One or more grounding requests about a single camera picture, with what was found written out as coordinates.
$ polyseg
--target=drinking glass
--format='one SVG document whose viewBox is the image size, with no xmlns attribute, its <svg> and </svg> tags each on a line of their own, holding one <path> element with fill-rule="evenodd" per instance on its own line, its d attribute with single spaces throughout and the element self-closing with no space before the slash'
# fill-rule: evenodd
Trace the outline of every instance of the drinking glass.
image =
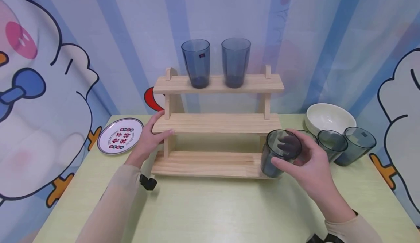
<svg viewBox="0 0 420 243">
<path fill-rule="evenodd" d="M 274 130 L 268 133 L 261 156 L 261 171 L 268 177 L 278 177 L 283 171 L 271 163 L 278 157 L 292 162 L 302 151 L 302 144 L 296 135 L 287 130 Z"/>
<path fill-rule="evenodd" d="M 328 162 L 332 162 L 348 147 L 346 138 L 333 130 L 322 130 L 318 133 L 319 146 L 324 149 L 328 156 Z"/>
<path fill-rule="evenodd" d="M 210 43 L 204 39 L 191 39 L 181 48 L 191 85 L 197 89 L 206 88 L 210 79 Z"/>
<path fill-rule="evenodd" d="M 244 84 L 250 50 L 251 41 L 248 39 L 230 38 L 222 42 L 223 73 L 227 87 L 239 88 Z"/>
<path fill-rule="evenodd" d="M 354 163 L 376 146 L 375 137 L 359 127 L 345 129 L 344 137 L 347 139 L 349 147 L 334 161 L 339 166 L 348 166 Z"/>
<path fill-rule="evenodd" d="M 312 138 L 315 141 L 316 144 L 319 144 L 318 138 L 316 138 L 316 136 L 313 135 L 311 132 L 308 132 L 306 130 L 298 130 L 298 131 L 301 132 L 301 133 L 303 133 L 303 134 L 305 134 L 305 135 L 307 135 L 307 136 L 309 136 L 310 138 Z"/>
</svg>

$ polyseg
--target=bottom shelf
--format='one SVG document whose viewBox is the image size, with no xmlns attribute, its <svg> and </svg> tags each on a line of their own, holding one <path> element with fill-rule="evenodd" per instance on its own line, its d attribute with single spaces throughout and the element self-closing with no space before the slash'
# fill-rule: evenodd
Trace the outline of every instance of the bottom shelf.
<svg viewBox="0 0 420 243">
<path fill-rule="evenodd" d="M 163 151 L 156 156 L 152 174 L 183 177 L 271 179 L 260 169 L 261 153 Z"/>
</svg>

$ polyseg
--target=table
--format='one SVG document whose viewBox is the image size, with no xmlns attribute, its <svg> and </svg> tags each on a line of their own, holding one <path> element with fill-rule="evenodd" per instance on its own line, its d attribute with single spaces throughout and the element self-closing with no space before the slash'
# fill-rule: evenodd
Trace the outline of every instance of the table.
<svg viewBox="0 0 420 243">
<path fill-rule="evenodd" d="M 114 115 L 146 123 L 150 116 Z M 304 129 L 303 114 L 279 115 L 283 128 Z M 258 137 L 186 135 L 180 149 L 254 151 Z M 149 174 L 156 153 L 141 169 Z M 94 146 L 39 231 L 34 243 L 70 243 L 99 201 L 128 153 L 102 154 Z M 420 242 L 420 233 L 368 157 L 353 165 L 331 165 L 340 193 L 367 219 L 384 242 Z M 313 232 L 326 236 L 315 203 L 287 174 L 278 180 L 156 177 L 156 189 L 137 194 L 123 242 L 305 242 Z"/>
</svg>

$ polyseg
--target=beige sleeve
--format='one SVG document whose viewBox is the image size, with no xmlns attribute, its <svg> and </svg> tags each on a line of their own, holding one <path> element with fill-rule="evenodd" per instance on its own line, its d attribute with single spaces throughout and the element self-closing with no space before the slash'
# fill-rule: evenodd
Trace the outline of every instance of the beige sleeve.
<svg viewBox="0 0 420 243">
<path fill-rule="evenodd" d="M 118 168 L 83 226 L 77 243 L 121 242 L 140 185 L 139 178 L 140 169 L 135 166 L 122 165 Z"/>
<path fill-rule="evenodd" d="M 378 233 L 360 215 L 345 223 L 325 221 L 325 225 L 329 234 L 335 235 L 345 243 L 382 243 Z"/>
</svg>

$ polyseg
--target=wooden shelf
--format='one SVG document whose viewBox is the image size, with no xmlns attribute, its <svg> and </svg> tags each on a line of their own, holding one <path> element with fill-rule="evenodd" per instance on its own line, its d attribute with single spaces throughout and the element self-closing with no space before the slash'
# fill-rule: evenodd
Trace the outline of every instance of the wooden shelf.
<svg viewBox="0 0 420 243">
<path fill-rule="evenodd" d="M 271 74 L 266 78 L 264 74 L 247 74 L 244 84 L 237 89 L 225 85 L 223 75 L 210 76 L 210 84 L 204 89 L 196 89 L 191 86 L 188 76 L 173 76 L 170 80 L 159 77 L 154 93 L 180 94 L 180 93 L 279 93 L 284 90 L 280 75 Z"/>
<path fill-rule="evenodd" d="M 188 177 L 270 179 L 260 169 L 260 153 L 172 151 L 156 156 L 152 174 Z"/>
<path fill-rule="evenodd" d="M 210 76 L 204 89 L 191 86 L 188 76 L 179 76 L 176 69 L 166 69 L 159 77 L 153 92 L 165 95 L 165 116 L 153 126 L 152 132 L 169 129 L 175 135 L 166 138 L 163 152 L 158 153 L 153 174 L 166 176 L 267 178 L 260 170 L 260 153 L 240 152 L 186 152 L 175 151 L 177 134 L 254 134 L 259 135 L 262 148 L 269 132 L 281 129 L 277 114 L 270 114 L 271 93 L 284 90 L 280 75 L 271 74 L 266 65 L 264 74 L 247 74 L 244 84 L 237 89 L 228 88 L 223 75 Z M 259 113 L 185 113 L 182 93 L 260 93 Z"/>
<path fill-rule="evenodd" d="M 272 114 L 269 120 L 262 113 L 173 113 L 169 119 L 161 117 L 153 127 L 154 133 L 174 129 L 179 133 L 238 133 L 267 135 L 281 129 L 279 117 Z"/>
</svg>

